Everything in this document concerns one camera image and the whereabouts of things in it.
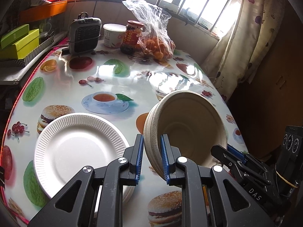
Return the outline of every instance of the beige pulp bowl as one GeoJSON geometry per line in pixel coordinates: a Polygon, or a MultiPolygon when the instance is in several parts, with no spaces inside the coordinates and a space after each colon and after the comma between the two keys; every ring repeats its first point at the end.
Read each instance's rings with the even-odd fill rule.
{"type": "Polygon", "coordinates": [[[177,90],[166,95],[149,112],[144,124],[144,147],[155,171],[164,178],[160,136],[168,134],[171,146],[178,147],[198,165],[211,168],[220,162],[211,156],[213,145],[227,148],[227,135],[222,119],[203,96],[177,90]]]}

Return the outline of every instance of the floral curtain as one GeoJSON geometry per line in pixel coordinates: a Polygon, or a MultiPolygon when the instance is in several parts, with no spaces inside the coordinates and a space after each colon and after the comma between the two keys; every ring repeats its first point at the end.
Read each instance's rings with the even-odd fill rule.
{"type": "Polygon", "coordinates": [[[202,63],[225,101],[239,83],[252,81],[275,40],[284,6],[285,0],[242,0],[237,21],[202,63]]]}

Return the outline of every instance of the apple print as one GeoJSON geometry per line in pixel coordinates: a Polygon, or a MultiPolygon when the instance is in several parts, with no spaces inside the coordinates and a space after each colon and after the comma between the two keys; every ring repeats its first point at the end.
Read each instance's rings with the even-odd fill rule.
{"type": "Polygon", "coordinates": [[[9,180],[13,171],[13,159],[11,150],[6,145],[3,147],[2,167],[4,168],[4,179],[9,180]]]}
{"type": "Polygon", "coordinates": [[[93,60],[90,57],[75,57],[69,61],[69,67],[71,69],[79,70],[85,69],[90,64],[92,64],[93,60]]]}
{"type": "Polygon", "coordinates": [[[182,63],[176,63],[176,66],[182,71],[187,73],[187,65],[182,63]]]}

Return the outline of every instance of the portable heater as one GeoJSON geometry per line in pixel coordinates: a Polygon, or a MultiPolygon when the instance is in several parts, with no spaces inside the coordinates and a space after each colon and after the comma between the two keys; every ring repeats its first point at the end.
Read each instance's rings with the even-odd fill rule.
{"type": "Polygon", "coordinates": [[[69,27],[69,52],[80,54],[92,51],[98,44],[102,21],[89,18],[86,12],[78,15],[69,27]]]}

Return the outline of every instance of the printed tablecloth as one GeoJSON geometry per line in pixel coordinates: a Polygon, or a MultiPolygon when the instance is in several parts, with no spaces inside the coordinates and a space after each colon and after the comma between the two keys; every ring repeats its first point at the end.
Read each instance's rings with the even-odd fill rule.
{"type": "MultiPolygon", "coordinates": [[[[246,150],[225,97],[220,96],[186,52],[175,50],[171,60],[156,62],[142,53],[127,56],[119,49],[107,48],[102,40],[92,53],[62,56],[60,48],[50,52],[18,97],[2,141],[0,165],[5,168],[2,196],[18,223],[25,226],[48,200],[33,169],[35,143],[48,122],[43,116],[46,107],[60,105],[62,114],[97,114],[112,122],[132,146],[136,134],[143,132],[147,113],[163,96],[177,89],[189,89],[210,100],[224,122],[228,143],[239,151],[246,150]],[[92,101],[97,92],[111,93],[123,105],[100,107],[92,101]]],[[[140,183],[123,204],[123,226],[173,223],[177,226],[180,190],[166,185],[153,171],[144,152],[140,183]],[[163,200],[170,201],[174,208],[165,210],[161,206],[163,200]]]]}

